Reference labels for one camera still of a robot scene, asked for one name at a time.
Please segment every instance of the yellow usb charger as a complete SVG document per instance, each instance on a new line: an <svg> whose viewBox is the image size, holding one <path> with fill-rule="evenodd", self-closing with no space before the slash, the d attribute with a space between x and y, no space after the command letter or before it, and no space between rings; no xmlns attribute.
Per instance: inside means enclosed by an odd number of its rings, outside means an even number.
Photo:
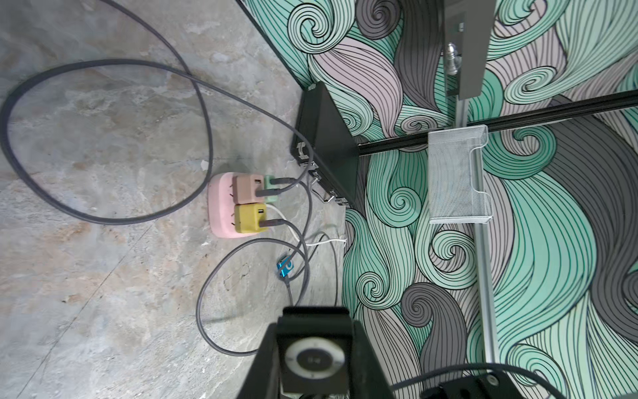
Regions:
<svg viewBox="0 0 638 399"><path fill-rule="evenodd" d="M266 220L266 205L263 203L235 205L235 230L238 233L261 233L268 230L259 226Z"/></svg>

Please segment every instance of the teal swirl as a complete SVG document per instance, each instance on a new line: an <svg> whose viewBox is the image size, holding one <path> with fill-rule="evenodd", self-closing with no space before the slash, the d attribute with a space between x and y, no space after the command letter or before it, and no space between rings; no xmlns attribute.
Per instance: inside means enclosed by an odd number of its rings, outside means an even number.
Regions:
<svg viewBox="0 0 638 399"><path fill-rule="evenodd" d="M529 43L541 37L563 15L570 0L547 0L547 8L539 21L529 29L510 37L499 36L494 29L489 40L487 59L496 59L522 49ZM501 0L496 7L496 16L505 26L521 23L531 15L531 8L535 0Z"/></svg>
<svg viewBox="0 0 638 399"><path fill-rule="evenodd" d="M390 192L395 176L399 150L374 154L370 157L367 179L367 196L370 207L379 219L391 227L412 224L421 211L418 194L409 187L399 187Z"/></svg>
<svg viewBox="0 0 638 399"><path fill-rule="evenodd" d="M439 287L460 290L472 286L477 281L474 240L460 231L438 231L441 225L430 224L429 214L429 206L426 205L419 217L414 237L414 252L419 270ZM458 247L463 250L465 259L456 270L442 271L430 259L430 246L434 254L444 260L451 260L455 256L452 248Z"/></svg>
<svg viewBox="0 0 638 399"><path fill-rule="evenodd" d="M424 203L427 195L427 153L425 151L399 152L399 160L394 169L394 177L390 182L389 190L393 192L401 187L414 190L421 203ZM408 225L412 235L414 235L416 228L416 222Z"/></svg>
<svg viewBox="0 0 638 399"><path fill-rule="evenodd" d="M441 112L421 107L403 104L395 124L395 131L399 134L422 132L430 128L444 128L450 126L450 116Z"/></svg>
<svg viewBox="0 0 638 399"><path fill-rule="evenodd" d="M407 227L394 228L382 223L366 202L367 225L381 255L386 273L363 272L355 285L357 299L375 310L398 304L403 291L414 281L414 247Z"/></svg>
<svg viewBox="0 0 638 399"><path fill-rule="evenodd" d="M288 39L288 15L301 0L244 0L244 4L250 10L257 24L264 34L271 40L277 53L283 58L284 63L292 71L302 87L308 87L313 83L308 71L306 55L297 50Z"/></svg>
<svg viewBox="0 0 638 399"><path fill-rule="evenodd" d="M558 388L564 395L567 394L567 380L563 375L561 368L556 364L548 354L539 348L520 343L510 350L507 356L507 363L510 365L522 367L531 372L541 373L554 387ZM515 377L519 382L526 386L533 386L536 382L525 377Z"/></svg>
<svg viewBox="0 0 638 399"><path fill-rule="evenodd" d="M599 397L594 395L596 387L592 370L590 370L590 356L588 354L587 313L589 304L590 296L586 292L574 304L569 313L557 323L521 342L523 345L538 348L543 354L551 354L552 362L546 362L545 366L551 366L554 370L552 374L556 376L561 370L565 378L564 382L556 382L554 386L573 399ZM516 356L518 346L512 347L508 363L529 369L524 363L518 363L518 359L520 359ZM543 374L549 377L550 373L544 372Z"/></svg>
<svg viewBox="0 0 638 399"><path fill-rule="evenodd" d="M627 76L618 85L616 91L629 91L638 89L638 65L629 71ZM638 107L623 109L621 111L629 124L634 128L633 134L638 134Z"/></svg>
<svg viewBox="0 0 638 399"><path fill-rule="evenodd" d="M370 234L366 220L354 209L346 209L346 222L355 230L355 237L343 259L343 306L347 307L350 314L354 315L360 301L355 287L359 277L364 273L373 273L379 276L376 282L372 282L364 288L362 297L380 297L385 292L384 286L389 280L388 269L375 242Z"/></svg>
<svg viewBox="0 0 638 399"><path fill-rule="evenodd" d="M467 358L468 363L483 363L485 361L485 347L483 343L483 329L476 319L468 330ZM496 354L495 363L501 363L500 353Z"/></svg>
<svg viewBox="0 0 638 399"><path fill-rule="evenodd" d="M503 108L503 86L490 70L485 70L480 95L470 98L468 117L470 121L480 121L501 116Z"/></svg>
<svg viewBox="0 0 638 399"><path fill-rule="evenodd" d="M288 37L292 45L308 54L330 50L352 27L355 3L355 0L340 0L328 2L324 8L311 3L298 5L288 18Z"/></svg>
<svg viewBox="0 0 638 399"><path fill-rule="evenodd" d="M507 358L514 345L560 320L584 295L596 245L578 203L544 172L503 184L516 229L510 262L494 292L499 349Z"/></svg>
<svg viewBox="0 0 638 399"><path fill-rule="evenodd" d="M539 97L538 91L547 86L555 75L556 69L553 66L539 66L531 69L507 85L505 97L513 104L531 104L545 100L547 97Z"/></svg>
<svg viewBox="0 0 638 399"><path fill-rule="evenodd" d="M557 75L539 66L514 79L505 89L513 104L551 98L593 77L638 46L638 2L635 0L571 0L556 23L567 66Z"/></svg>
<svg viewBox="0 0 638 399"><path fill-rule="evenodd" d="M370 142L386 139L383 135L383 128L381 127L379 119L373 119L370 127L365 132L361 133L361 135L367 138Z"/></svg>
<svg viewBox="0 0 638 399"><path fill-rule="evenodd" d="M521 128L514 132L516 140L527 136L538 140L538 150L531 155L512 154L503 144L502 132L492 133L483 148L483 168L502 179L526 179L543 170L556 153L556 137L545 126Z"/></svg>
<svg viewBox="0 0 638 399"><path fill-rule="evenodd" d="M353 136L360 135L370 128L374 115L370 103L365 98L334 80L321 68L311 54L308 55L308 69L316 82L325 83L330 97L332 97Z"/></svg>

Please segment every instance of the concrete floor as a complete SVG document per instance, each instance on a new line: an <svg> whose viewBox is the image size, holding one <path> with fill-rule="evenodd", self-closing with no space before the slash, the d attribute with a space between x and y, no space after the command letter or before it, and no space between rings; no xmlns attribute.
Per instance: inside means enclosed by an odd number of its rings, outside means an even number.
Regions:
<svg viewBox="0 0 638 399"><path fill-rule="evenodd" d="M164 34L194 74L294 122L301 90L234 0L122 3ZM95 0L3 3L2 96L53 66L108 57L176 65L158 40ZM219 95L206 101L215 172L299 173L290 132ZM38 182L95 215L163 209L204 177L204 123L192 88L148 68L87 70L42 84L20 101L10 134ZM294 189L279 205L300 225L305 201ZM343 233L343 207L314 207L311 232ZM285 229L266 235L291 239ZM212 236L206 194L155 222L81 222L44 203L0 158L0 397L233 398L252 358L209 348L194 305L207 274L241 241ZM284 252L257 245L211 285L205 318L220 344L254 349L281 314L287 295L274 262ZM329 246L312 268L304 303L331 305Z"/></svg>

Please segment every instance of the power cord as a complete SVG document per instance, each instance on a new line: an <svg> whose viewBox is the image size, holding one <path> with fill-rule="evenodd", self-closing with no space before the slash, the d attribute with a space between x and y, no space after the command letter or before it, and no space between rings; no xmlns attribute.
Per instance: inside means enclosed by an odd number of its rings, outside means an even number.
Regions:
<svg viewBox="0 0 638 399"><path fill-rule="evenodd" d="M279 215L280 218L284 219L284 220L288 220L288 218L286 218L286 216L283 214L283 212L281 212L279 210L279 208L277 208L275 205L272 204L268 204L266 203L266 208L270 209L271 211L275 212L277 215ZM290 233L292 234L293 238L296 240L299 240L299 237L297 237L297 235L295 234L295 231L292 229L289 229ZM345 238L330 238L330 236L328 235L328 233L320 231L318 233L323 233L321 238L319 239L319 241L315 241L314 243L306 243L306 245L308 246L318 246L321 244L327 244L327 243L347 243L348 240Z"/></svg>
<svg viewBox="0 0 638 399"><path fill-rule="evenodd" d="M563 395L558 389L556 389L556 387L554 387L552 384L550 384L549 382L541 378L536 373L533 373L529 370L525 370L524 368L521 368L521 367L503 365L501 363L467 363L464 365L453 365L453 366L441 367L431 372L424 373L414 378L410 378L408 380L401 381L397 384L394 384L393 386L390 387L390 389L393 391L397 391L398 389L402 389L407 386L418 384L425 380L429 380L430 378L438 377L439 375L443 375L450 372L460 372L465 370L498 370L501 372L509 372L509 373L522 375L523 377L529 378L530 380L536 382L538 385L545 388L547 392L549 392L556 399L566 399L565 395Z"/></svg>
<svg viewBox="0 0 638 399"><path fill-rule="evenodd" d="M200 294L198 296L197 299L197 307L196 307L196 320L197 320L197 327L199 329L199 331L201 332L204 340L213 348L215 348L216 350L225 353L225 354L229 354L232 356L247 356L250 354L254 354L255 351L249 351L249 352L234 352L231 350L226 350L224 348L221 348L219 345L216 345L211 339L210 337L206 334L203 324L202 324L202 320L201 320L201 307L202 307L202 298L204 296L204 292L206 290L206 288L208 287L208 285L210 284L211 280L214 278L214 276L216 275L216 273L219 271L219 269L226 263L226 261L232 257L233 255L235 255L238 251L242 250L243 248L252 245L254 243L276 243L276 244L280 244L280 245L284 245L284 246L288 246L289 248L291 248L295 253L299 253L302 258L304 259L304 267L303 267L303 271L304 271L304 279L303 279L303 283L302 283L302 287L301 287L301 292L299 294L299 298L297 300L297 304L299 304L303 298L304 295L306 293L306 290L308 288L308 282L309 282L309 266L308 266L308 258L307 258L307 253L308 253L308 247L306 246L306 241L305 239L303 239L303 237L305 237L306 233L308 232L308 225L310 223L310 219L311 219L311 215L312 215L312 200L311 200L311 192L310 189L308 188L308 186L303 183L303 177L306 175L306 172L310 169L311 165L313 164L313 158L315 156L315 152L313 151L313 147L310 144L310 142L307 140L307 138L305 138L305 136L303 136L303 134L301 134L297 129L295 129L293 126L291 126L290 124L288 124L287 122L285 122L284 120L278 118L277 116L271 114L270 112L267 112L266 110L257 107L256 105L247 102L246 100L243 100L239 97L237 97L234 94L229 93L228 91L225 91L224 89L215 86L213 84L210 84L208 82L204 82L201 79L198 79L194 76L192 76L190 69L188 68L188 65L186 64L186 62L184 61L184 59L181 57L181 55L178 53L178 51L168 42L168 40L166 40L159 32L157 32L157 30L155 30L152 26L150 26L147 22L145 22L144 20L142 20L138 15L136 15L135 13L133 13L132 11L130 11L129 9L125 8L124 6L116 3L113 0L100 0L102 3L108 4L109 6L115 8L116 10L121 11L122 13L124 13L125 15L127 15L128 17L130 17L131 19L133 19L135 22L138 22L140 25L142 25L147 31L149 31L151 34L153 34L153 36L155 36L159 41L161 41L162 43L164 43L167 48L171 51L171 53L175 56L175 58L177 58L179 64L181 65L182 70L178 70L177 68L173 68L169 65L165 65L165 64L160 64L160 63L155 63L153 61L144 61L141 59L123 59L123 58L117 58L117 59L99 59L99 60L95 60L95 61L82 61L79 63L72 63L72 64L66 64L66 65L62 65L62 66L58 66L57 68L52 68L48 71L44 71L41 72L29 79L27 79L26 81L24 81L23 83L19 84L5 99L2 109L0 109L0 147L3 150L3 153L6 157L6 159L8 160L9 164L11 165L11 167L13 168L13 170L16 172L16 174L18 175L19 178L21 178L21 180L23 180L23 182L25 182L25 184L30 187L30 189L33 190L33 192L35 194L37 194L37 196L39 196L40 198L42 198L45 202L47 202L48 204L50 204L51 206L53 206L54 208L58 209L60 212L66 213L67 215L73 216L75 218L81 219L81 220L85 220L87 222L91 222L91 223L98 223L98 224L102 224L102 225L129 225L129 224L134 224L134 223L143 223L143 222L148 222L157 218L160 218L162 216L166 216L169 215L170 213L184 207L185 205L189 204L193 199L195 199L195 197L197 197L197 195L199 195L202 191L204 191L204 189L206 188L206 186L208 185L208 182L210 181L211 177L212 177L212 161L213 161L213 146L212 146L212 129L211 129L211 121L208 115L208 111L206 109L206 105L204 102L204 97L201 94L199 85L202 85L204 87L208 87L209 89L212 89L220 94L223 94L229 98L232 98L233 100L244 104L245 106L256 110L257 112L260 112L263 115L266 115L267 117L277 121L278 123L280 123L281 125L287 127L288 129L290 129L298 138L301 139L301 141L303 141L306 144L306 147L308 148L308 163L306 165L306 167L304 168L304 170L301 172L301 174L299 175L299 177L296 178L292 178L292 177L282 177L279 179L274 179L273 183L274 184L287 184L285 187L282 188L273 188L273 189L266 189L266 190L259 190L258 192L256 192L256 194L259 197L266 197L269 195L279 195L283 192L286 192L288 190L290 190L291 188L293 188L294 186L296 186L297 184L301 184L308 195L309 198L309 206L308 206L308 219L306 220L306 226L304 227L304 231L299 232L299 230L297 229L297 227L295 225L293 225L292 223L285 221L285 220L278 220L276 223L277 224L285 224L288 225L288 227L290 229L293 229L294 231L296 231L297 233L297 237L301 237L302 239L299 240L299 243L297 244L297 246L287 243L286 241L282 241L282 240L278 240L278 239L272 239L272 238L258 238L258 239L253 239L251 241L247 241L241 245L239 245L237 248L235 248L234 250L232 250L214 269L213 272L209 275L208 279L206 279L204 285L202 286L202 289L200 291ZM72 71L77 71L77 70L83 70L83 69L87 69L87 68L96 68L96 67L100 67L100 66L111 66L111 65L139 65L139 66L147 66L150 68L155 68L155 69L159 69L159 70L164 70L164 71L168 71L168 72L172 72L178 76L184 77L186 79L189 79L191 81L191 83L193 84L193 88L195 89L195 92L197 94L197 98L198 101L200 103L200 106L202 108L202 113L204 115L204 121L205 121L205 125L206 125L206 134L207 134L207 140L208 140L208 150L209 150L209 155L208 155L208 169L206 171L206 176L204 177L204 181L202 182L202 184L200 184L200 186L188 197L186 197L185 199L181 200L180 202L178 202L177 204L170 206L166 209L163 209L161 211L155 212L155 213L151 213L149 215L144 215L144 216L136 216L136 217L131 217L131 218L104 218L104 217L99 217L99 216L94 216L94 215L89 215L87 213L78 211L77 209L73 209L70 206L67 206L66 204L63 204L62 202L58 201L57 199L53 198L53 196L51 196L51 194L49 194L46 190L44 190L30 175L29 173L24 169L24 167L22 166L22 164L18 161L17 157L15 156L15 153L13 152L13 148L11 147L11 142L9 139L9 122L10 122L10 118L11 118L11 112L13 111L13 108L16 106L16 104L18 103L18 101L21 99L21 97L23 97L29 90L31 90L32 88L34 88L35 86L37 86L38 84L44 82L45 80L51 79L53 77L56 77L58 75L61 75L63 73L67 73L67 72L72 72ZM290 284L288 281L286 281L286 286L288 287L288 291L289 291L289 295L290 295L290 301L292 304L292 293L290 292Z"/></svg>
<svg viewBox="0 0 638 399"><path fill-rule="evenodd" d="M323 237L330 238L328 234L326 234L323 231L320 231L319 233L321 233L321 236L319 236L319 240L321 240L321 238ZM334 248L334 244L332 244L332 240L334 239L319 241L315 244L317 245L317 244L323 244L323 243L330 243L330 248L332 249L332 256L334 257L334 306L337 306L337 301L339 300L339 263L337 261L337 250ZM319 248L318 246L315 246L315 249L313 249L312 253L308 257L308 263L310 263L313 256L315 256L315 252L317 251L318 248Z"/></svg>
<svg viewBox="0 0 638 399"><path fill-rule="evenodd" d="M298 136L298 138L301 139L301 141L306 143L306 147L308 148L308 157L309 157L308 164L306 165L302 173L299 175L299 177L295 179L291 179L288 185L285 187L272 188L268 190L260 190L260 193L258 193L259 196L279 195L283 192L290 190L296 184L299 184L302 182L302 179L305 176L305 173L310 169L310 166L313 163L313 158L315 156L315 152L313 151L313 148L310 145L310 142L308 142L307 138L305 138L303 134L301 134L293 126L290 126L288 123L276 117L275 115L271 114L270 112L267 112L266 110L261 109L260 107L257 107L256 105L250 102L247 102L246 100L242 100L236 95L231 94L220 87L204 82L201 79L198 79L192 76L190 69L188 68L188 65L186 64L184 59L181 57L181 55L178 53L178 51L175 50L175 48L168 42L168 40L166 40L164 36L162 36L159 32L157 32L157 30L155 30L152 26L150 26L148 23L142 20L138 15L134 14L132 11L116 3L115 1L113 0L100 0L100 1L126 14L127 16L132 18L135 22L138 22L140 25L142 25L147 31L153 34L153 36L159 39L162 43L164 43L167 46L167 48L171 51L171 53L175 56L175 58L177 58L178 62L183 68L183 71L178 70L177 68L173 68L169 65L155 63L152 61L144 61L141 59L125 59L125 58L99 59L95 61L82 61L79 63L58 66L57 68L53 68L48 71L41 72L27 79L20 85L18 85L18 87L16 87L5 99L2 109L0 110L0 147L2 147L4 156L6 157L7 161L9 162L9 164L11 165L15 173L18 175L18 177L21 178L21 180L23 180L23 182L25 182L25 184L28 187L30 187L30 189L32 189L33 192L37 194L37 196L42 198L45 202L47 202L48 204L50 204L51 206L53 206L60 212L66 213L67 215L73 216L81 220L85 220L87 222L98 223L102 225L130 225L135 223L148 222L149 220L155 220L162 216L169 215L170 213L173 213L176 210L189 204L193 199L195 199L195 197L197 197L206 188L208 182L210 181L212 177L213 148L212 148L211 121L208 115L208 111L206 110L204 97L202 96L198 85L208 87L209 89L212 89L218 93L221 93L227 97L230 97L233 100L238 101L246 105L247 107L262 113L263 115L266 115L267 117L279 122L283 126L290 129L296 136ZM99 216L89 215L87 213L80 212L76 209L73 209L70 206L67 206L66 204L63 204L62 202L53 198L51 194L49 194L38 183L36 183L36 181L29 175L29 173L24 169L22 164L18 161L18 158L15 156L15 153L13 152L13 149L11 148L11 143L9 140L9 121L11 117L11 112L13 108L15 107L15 105L17 104L17 102L21 99L21 97L24 96L29 90L31 90L33 87L37 86L38 84L44 82L45 80L51 79L52 77L61 75L63 73L83 70L87 68L95 68L99 66L110 66L110 65L148 66L150 68L172 72L176 75L189 79L191 83L193 84L193 88L195 89L198 101L200 102L200 106L202 108L202 113L204 115L204 121L206 124L206 135L208 139L208 149L209 149L208 169L206 171L206 176L204 177L204 181L191 195L189 195L185 199L181 200L180 202L176 203L173 206L170 206L166 209L163 209L155 213L151 213L149 215L136 216L132 218L103 218Z"/></svg>

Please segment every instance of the black box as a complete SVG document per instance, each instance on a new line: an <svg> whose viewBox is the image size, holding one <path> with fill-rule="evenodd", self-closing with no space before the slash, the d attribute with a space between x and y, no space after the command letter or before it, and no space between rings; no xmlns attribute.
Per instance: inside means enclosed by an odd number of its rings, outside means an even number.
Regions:
<svg viewBox="0 0 638 399"><path fill-rule="evenodd" d="M353 204L357 188L359 147L350 134L323 82L304 92L297 120L301 132L315 150L319 185L343 204ZM290 152L300 164L308 162L308 149L296 135Z"/></svg>

